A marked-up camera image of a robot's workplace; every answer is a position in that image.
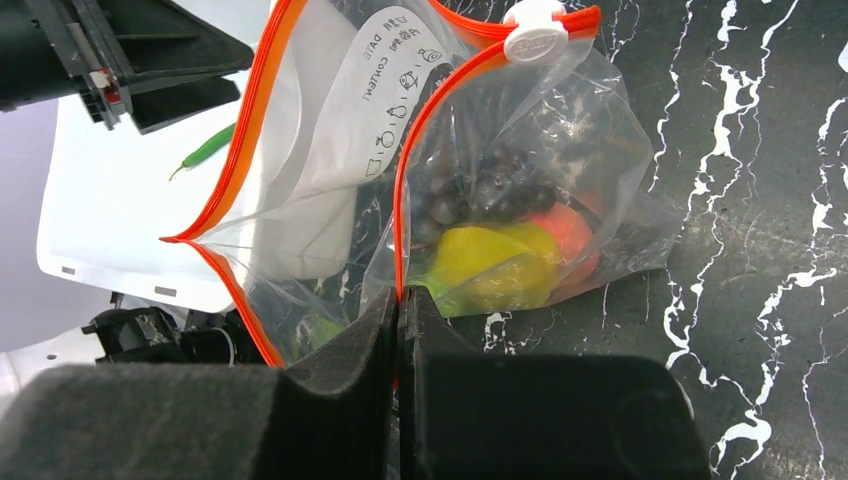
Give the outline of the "green pear toy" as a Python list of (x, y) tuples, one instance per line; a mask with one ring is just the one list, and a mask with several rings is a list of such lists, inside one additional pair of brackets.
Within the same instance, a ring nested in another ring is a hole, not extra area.
[(294, 328), (295, 358), (300, 359), (317, 350), (346, 328), (344, 322), (310, 314), (297, 322)]

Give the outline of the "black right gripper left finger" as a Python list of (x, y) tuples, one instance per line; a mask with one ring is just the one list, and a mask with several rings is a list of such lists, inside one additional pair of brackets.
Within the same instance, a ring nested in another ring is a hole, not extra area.
[(5, 479), (380, 479), (398, 300), (285, 368), (68, 365), (1, 422)]

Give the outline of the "white plastic bin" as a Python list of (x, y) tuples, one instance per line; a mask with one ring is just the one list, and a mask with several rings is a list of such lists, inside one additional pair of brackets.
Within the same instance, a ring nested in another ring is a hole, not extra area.
[(79, 99), (61, 98), (37, 238), (40, 269), (178, 307), (229, 310), (218, 275), (171, 236), (202, 211), (227, 154), (190, 170), (180, 163), (238, 113), (233, 102), (141, 134), (128, 118), (113, 129), (95, 124)]

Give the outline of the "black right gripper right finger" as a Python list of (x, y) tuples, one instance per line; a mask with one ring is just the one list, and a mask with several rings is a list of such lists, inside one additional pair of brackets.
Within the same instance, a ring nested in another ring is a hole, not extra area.
[(707, 479), (679, 383), (656, 361), (493, 355), (442, 318), (429, 291), (399, 306), (404, 479)]

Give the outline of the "clear orange zip bag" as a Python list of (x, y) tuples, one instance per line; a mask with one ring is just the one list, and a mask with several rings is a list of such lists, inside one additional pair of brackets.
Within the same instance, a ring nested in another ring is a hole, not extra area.
[(289, 366), (391, 287), (448, 318), (547, 307), (663, 268), (681, 220), (595, 46), (602, 11), (276, 1), (226, 160), (174, 241)]

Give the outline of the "green chili pepper toy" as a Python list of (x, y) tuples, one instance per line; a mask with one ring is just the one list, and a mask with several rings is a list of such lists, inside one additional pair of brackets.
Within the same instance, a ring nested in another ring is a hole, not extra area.
[(204, 141), (199, 147), (193, 150), (191, 153), (186, 155), (184, 159), (180, 162), (179, 166), (173, 171), (173, 173), (169, 176), (168, 181), (172, 181), (173, 178), (183, 170), (192, 169), (204, 161), (211, 158), (218, 151), (228, 146), (231, 143), (233, 135), (236, 130), (236, 123), (232, 123), (225, 128), (219, 130), (212, 136), (210, 136), (206, 141)]

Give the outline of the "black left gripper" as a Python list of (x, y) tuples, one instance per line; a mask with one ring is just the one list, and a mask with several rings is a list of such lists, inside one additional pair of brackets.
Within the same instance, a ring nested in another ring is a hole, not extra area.
[(91, 73), (100, 60), (109, 91), (141, 134), (240, 98), (226, 77), (253, 50), (174, 1), (3, 1), (1, 111), (77, 94), (100, 111)]

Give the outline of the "orange peach toy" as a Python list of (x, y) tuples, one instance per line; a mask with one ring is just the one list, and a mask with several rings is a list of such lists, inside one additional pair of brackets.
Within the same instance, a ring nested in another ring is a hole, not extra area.
[(555, 203), (548, 211), (531, 216), (530, 222), (553, 237), (566, 266), (575, 265), (561, 281), (563, 288), (574, 288), (593, 273), (599, 261), (598, 253), (577, 262), (593, 238), (593, 231), (578, 211), (562, 203)]

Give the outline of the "yellow starfruit toy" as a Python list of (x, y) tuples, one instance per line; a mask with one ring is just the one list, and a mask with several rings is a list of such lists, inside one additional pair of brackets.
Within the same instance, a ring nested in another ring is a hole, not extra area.
[(533, 309), (558, 285), (561, 265), (557, 241), (533, 223), (463, 226), (442, 235), (420, 282), (446, 317)]

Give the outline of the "black grape bunch toy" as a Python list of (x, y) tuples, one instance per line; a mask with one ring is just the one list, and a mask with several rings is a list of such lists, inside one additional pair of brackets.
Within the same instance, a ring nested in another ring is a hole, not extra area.
[(527, 153), (504, 144), (475, 158), (439, 149), (406, 175), (410, 243), (438, 242), (448, 229), (509, 225), (548, 211), (559, 189)]

